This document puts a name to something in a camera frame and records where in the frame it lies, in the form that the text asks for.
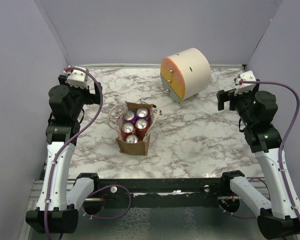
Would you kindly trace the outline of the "purple soda can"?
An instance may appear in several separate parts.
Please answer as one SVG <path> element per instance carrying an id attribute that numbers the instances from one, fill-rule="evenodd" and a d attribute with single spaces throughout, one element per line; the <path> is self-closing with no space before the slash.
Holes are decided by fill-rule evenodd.
<path id="1" fill-rule="evenodd" d="M 128 144 L 136 144 L 139 142 L 139 138 L 136 135 L 131 134 L 126 137 L 125 142 Z"/>
<path id="2" fill-rule="evenodd" d="M 133 111 L 129 110 L 124 113 L 123 120 L 125 123 L 131 123 L 131 124 L 135 125 L 135 123 L 137 121 L 137 116 Z"/>
<path id="3" fill-rule="evenodd" d="M 138 108 L 136 111 L 136 116 L 138 120 L 143 119 L 149 121 L 151 119 L 150 112 L 145 107 Z"/>

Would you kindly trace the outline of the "canvas bag with cat print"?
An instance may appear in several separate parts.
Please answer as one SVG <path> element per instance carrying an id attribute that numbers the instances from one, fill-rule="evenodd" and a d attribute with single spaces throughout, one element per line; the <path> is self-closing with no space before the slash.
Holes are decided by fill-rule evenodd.
<path id="1" fill-rule="evenodd" d="M 143 139 L 138 138 L 138 143 L 126 143 L 126 137 L 122 136 L 122 126 L 125 124 L 123 115 L 127 111 L 133 111 L 136 114 L 137 109 L 141 107 L 147 108 L 150 113 L 150 120 L 147 121 L 149 125 L 147 133 Z M 151 132 L 159 117 L 159 115 L 154 112 L 156 108 L 154 104 L 125 102 L 124 104 L 118 103 L 109 110 L 107 114 L 107 124 L 111 129 L 117 132 L 117 138 L 115 140 L 121 153 L 131 156 L 148 155 Z"/>

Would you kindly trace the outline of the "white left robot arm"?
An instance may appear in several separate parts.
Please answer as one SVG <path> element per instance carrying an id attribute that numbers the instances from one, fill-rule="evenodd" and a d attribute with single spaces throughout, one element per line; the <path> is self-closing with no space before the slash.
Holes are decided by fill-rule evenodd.
<path id="1" fill-rule="evenodd" d="M 37 233 L 72 234 L 75 232 L 79 209 L 86 198 L 96 197 L 101 186 L 95 173 L 84 173 L 67 190 L 70 162 L 81 128 L 78 117 L 84 105 L 103 103 L 102 86 L 94 82 L 95 92 L 80 83 L 71 85 L 65 75 L 58 77 L 59 85 L 49 92 L 51 108 L 46 128 L 47 157 L 42 190 L 34 210 L 26 213 L 26 223 Z"/>

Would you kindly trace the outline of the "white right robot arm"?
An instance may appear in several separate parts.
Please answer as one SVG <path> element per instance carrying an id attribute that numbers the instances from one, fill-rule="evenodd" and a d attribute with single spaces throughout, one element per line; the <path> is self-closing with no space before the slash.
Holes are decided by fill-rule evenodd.
<path id="1" fill-rule="evenodd" d="M 282 138 L 272 125 L 278 110 L 275 95 L 258 90 L 236 95 L 232 89 L 220 90 L 216 96 L 218 110 L 229 102 L 229 109 L 236 111 L 245 125 L 244 138 L 261 167 L 270 198 L 264 197 L 239 170 L 222 174 L 220 191 L 226 196 L 236 194 L 245 202 L 266 239 L 300 234 L 300 201 L 293 190 L 285 154 L 280 151 Z"/>

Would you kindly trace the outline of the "red soda can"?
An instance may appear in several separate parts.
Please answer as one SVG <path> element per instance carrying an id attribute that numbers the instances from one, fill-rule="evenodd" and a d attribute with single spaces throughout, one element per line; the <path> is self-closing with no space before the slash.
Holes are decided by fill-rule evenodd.
<path id="1" fill-rule="evenodd" d="M 134 135 L 136 132 L 135 126 L 132 123 L 126 122 L 122 125 L 121 134 L 123 137 L 128 137 L 129 135 Z"/>
<path id="2" fill-rule="evenodd" d="M 138 119 L 135 123 L 136 136 L 143 139 L 149 129 L 149 123 L 145 119 Z"/>

